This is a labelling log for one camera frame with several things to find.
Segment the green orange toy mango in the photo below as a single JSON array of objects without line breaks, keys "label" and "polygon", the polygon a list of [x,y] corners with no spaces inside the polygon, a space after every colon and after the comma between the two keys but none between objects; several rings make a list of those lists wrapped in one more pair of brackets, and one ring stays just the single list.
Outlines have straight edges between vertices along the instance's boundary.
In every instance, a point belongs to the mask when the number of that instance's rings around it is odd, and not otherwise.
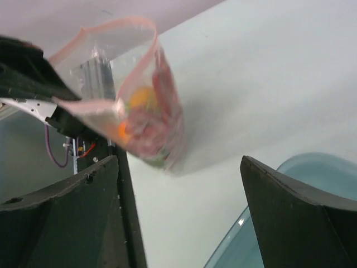
[{"label": "green orange toy mango", "polygon": [[135,133],[128,119],[122,121],[118,128],[118,136],[126,150],[136,158],[155,168],[163,169],[168,155],[164,149],[163,135],[155,134],[152,126],[145,126]]}]

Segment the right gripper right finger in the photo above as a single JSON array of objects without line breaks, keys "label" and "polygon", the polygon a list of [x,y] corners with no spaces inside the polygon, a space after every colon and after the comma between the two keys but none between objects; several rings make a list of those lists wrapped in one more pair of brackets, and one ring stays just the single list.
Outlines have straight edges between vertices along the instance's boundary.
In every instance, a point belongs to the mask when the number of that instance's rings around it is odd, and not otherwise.
[{"label": "right gripper right finger", "polygon": [[250,156],[240,173],[265,267],[356,267],[356,201]]}]

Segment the purple toy grapes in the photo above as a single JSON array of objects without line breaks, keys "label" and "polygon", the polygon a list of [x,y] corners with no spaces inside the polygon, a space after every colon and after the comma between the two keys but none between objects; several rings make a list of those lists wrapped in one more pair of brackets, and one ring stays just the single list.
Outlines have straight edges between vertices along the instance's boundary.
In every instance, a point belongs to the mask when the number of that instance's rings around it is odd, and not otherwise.
[{"label": "purple toy grapes", "polygon": [[126,133],[130,135],[127,151],[143,159],[154,158],[164,147],[168,131],[167,123],[158,113],[131,109],[126,126]]}]

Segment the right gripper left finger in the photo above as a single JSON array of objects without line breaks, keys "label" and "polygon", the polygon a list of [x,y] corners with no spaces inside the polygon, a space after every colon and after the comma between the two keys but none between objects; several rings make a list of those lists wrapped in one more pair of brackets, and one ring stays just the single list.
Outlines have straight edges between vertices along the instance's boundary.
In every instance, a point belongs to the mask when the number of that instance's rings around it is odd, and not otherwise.
[{"label": "right gripper left finger", "polygon": [[1,204],[1,267],[106,267],[118,161],[108,156],[36,192]]}]

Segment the clear pink zip top bag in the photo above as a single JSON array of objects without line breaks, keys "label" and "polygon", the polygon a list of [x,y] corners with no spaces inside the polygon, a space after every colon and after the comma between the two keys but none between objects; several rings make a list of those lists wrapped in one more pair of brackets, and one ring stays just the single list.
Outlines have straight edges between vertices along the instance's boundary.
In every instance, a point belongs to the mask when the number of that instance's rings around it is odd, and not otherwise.
[{"label": "clear pink zip top bag", "polygon": [[82,28],[49,61],[79,97],[56,97],[61,108],[150,166],[177,162],[183,109],[153,21],[126,17]]}]

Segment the red toy lobster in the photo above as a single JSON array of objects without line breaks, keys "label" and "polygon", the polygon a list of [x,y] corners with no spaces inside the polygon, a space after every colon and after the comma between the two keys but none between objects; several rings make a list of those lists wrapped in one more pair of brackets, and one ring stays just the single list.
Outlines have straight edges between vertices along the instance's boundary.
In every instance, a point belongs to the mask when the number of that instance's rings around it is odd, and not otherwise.
[{"label": "red toy lobster", "polygon": [[182,107],[169,65],[165,64],[156,68],[152,74],[152,84],[161,109],[161,120],[172,130],[179,116],[182,115]]}]

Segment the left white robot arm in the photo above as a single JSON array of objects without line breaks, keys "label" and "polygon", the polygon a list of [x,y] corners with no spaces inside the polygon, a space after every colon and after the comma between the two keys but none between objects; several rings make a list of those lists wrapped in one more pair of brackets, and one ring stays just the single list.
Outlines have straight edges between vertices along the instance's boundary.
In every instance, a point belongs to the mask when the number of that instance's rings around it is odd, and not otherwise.
[{"label": "left white robot arm", "polygon": [[30,42],[1,36],[1,98],[12,101],[35,101],[55,109],[45,112],[44,121],[62,135],[92,142],[102,137],[79,119],[57,106],[53,97],[79,101],[62,81],[41,48]]}]

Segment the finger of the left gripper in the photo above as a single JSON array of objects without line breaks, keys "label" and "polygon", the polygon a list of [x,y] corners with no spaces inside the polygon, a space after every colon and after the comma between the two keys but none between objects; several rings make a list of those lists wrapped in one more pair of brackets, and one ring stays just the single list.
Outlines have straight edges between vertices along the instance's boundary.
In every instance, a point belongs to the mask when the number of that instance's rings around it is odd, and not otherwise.
[{"label": "finger of the left gripper", "polygon": [[42,75],[44,76],[45,83],[53,91],[53,96],[66,101],[79,101],[81,98],[76,95],[61,79],[59,74],[55,71],[52,65],[43,60]]}]

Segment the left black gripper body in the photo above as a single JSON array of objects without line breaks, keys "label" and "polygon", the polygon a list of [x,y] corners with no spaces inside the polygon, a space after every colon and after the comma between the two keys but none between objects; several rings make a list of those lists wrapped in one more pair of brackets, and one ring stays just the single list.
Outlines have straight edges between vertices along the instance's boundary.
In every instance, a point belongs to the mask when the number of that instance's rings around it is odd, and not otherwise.
[{"label": "left black gripper body", "polygon": [[49,101],[56,74],[37,46],[1,36],[1,97]]}]

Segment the yellow toy lemon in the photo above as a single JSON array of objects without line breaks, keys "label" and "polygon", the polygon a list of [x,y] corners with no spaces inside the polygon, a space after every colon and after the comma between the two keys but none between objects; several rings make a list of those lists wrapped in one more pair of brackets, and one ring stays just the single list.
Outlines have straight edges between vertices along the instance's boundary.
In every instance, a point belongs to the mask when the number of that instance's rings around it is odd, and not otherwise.
[{"label": "yellow toy lemon", "polygon": [[144,107],[154,109],[157,107],[157,99],[153,87],[142,86],[131,95],[128,101],[129,108]]}]

